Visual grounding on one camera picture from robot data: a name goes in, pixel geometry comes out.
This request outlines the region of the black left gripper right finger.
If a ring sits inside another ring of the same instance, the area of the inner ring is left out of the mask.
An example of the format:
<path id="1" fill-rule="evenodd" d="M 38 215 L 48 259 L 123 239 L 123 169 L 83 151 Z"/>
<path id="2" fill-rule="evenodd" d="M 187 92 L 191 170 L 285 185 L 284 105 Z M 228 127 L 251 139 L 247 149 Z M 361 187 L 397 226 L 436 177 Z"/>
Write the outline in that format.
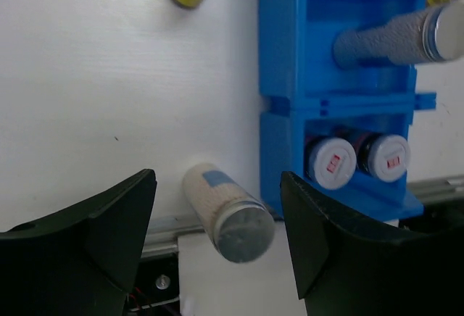
<path id="1" fill-rule="evenodd" d="M 394 227 L 292 172 L 281 200 L 297 293 L 309 315 L 461 315 L 463 198 Z"/>

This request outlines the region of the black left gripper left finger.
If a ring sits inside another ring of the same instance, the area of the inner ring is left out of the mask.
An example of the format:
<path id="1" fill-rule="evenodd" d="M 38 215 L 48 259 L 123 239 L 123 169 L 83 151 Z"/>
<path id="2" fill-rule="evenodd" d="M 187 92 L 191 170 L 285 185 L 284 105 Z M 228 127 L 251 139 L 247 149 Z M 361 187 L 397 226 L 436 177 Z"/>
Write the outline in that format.
<path id="1" fill-rule="evenodd" d="M 157 189 L 144 169 L 1 233 L 2 315 L 122 315 Z"/>

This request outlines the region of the sauce jar white lid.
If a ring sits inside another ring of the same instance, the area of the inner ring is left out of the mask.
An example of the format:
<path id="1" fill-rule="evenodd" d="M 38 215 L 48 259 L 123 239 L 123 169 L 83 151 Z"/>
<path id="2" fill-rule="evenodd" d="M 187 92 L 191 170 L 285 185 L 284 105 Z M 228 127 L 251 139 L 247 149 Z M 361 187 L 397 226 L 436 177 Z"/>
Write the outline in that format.
<path id="1" fill-rule="evenodd" d="M 386 183 L 399 180 L 410 163 L 409 143 L 396 134 L 369 133 L 360 140 L 355 151 L 357 167 Z"/>
<path id="2" fill-rule="evenodd" d="M 353 146 L 343 138 L 309 136 L 304 143 L 304 173 L 322 188 L 336 190 L 352 179 L 357 167 Z"/>

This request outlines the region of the white bead jar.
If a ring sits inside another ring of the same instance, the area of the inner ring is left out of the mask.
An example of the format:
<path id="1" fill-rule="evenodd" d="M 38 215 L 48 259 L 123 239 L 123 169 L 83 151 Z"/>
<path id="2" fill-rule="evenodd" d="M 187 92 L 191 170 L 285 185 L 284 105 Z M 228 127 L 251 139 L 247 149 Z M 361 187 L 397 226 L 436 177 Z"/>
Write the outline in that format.
<path id="1" fill-rule="evenodd" d="M 182 188 L 223 258 L 237 264 L 253 262 L 270 248 L 275 235 L 273 216 L 262 201 L 214 164 L 190 168 Z"/>
<path id="2" fill-rule="evenodd" d="M 452 62 L 463 56 L 463 0 L 393 17 L 384 25 L 340 33 L 333 57 L 344 69 Z"/>

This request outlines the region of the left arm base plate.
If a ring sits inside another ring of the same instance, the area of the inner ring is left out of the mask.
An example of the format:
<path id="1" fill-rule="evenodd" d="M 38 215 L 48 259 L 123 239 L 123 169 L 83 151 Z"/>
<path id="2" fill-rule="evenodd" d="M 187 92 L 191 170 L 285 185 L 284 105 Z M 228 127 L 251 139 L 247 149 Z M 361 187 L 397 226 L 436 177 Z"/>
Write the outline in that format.
<path id="1" fill-rule="evenodd" d="M 181 315 L 178 255 L 142 259 L 123 315 Z"/>

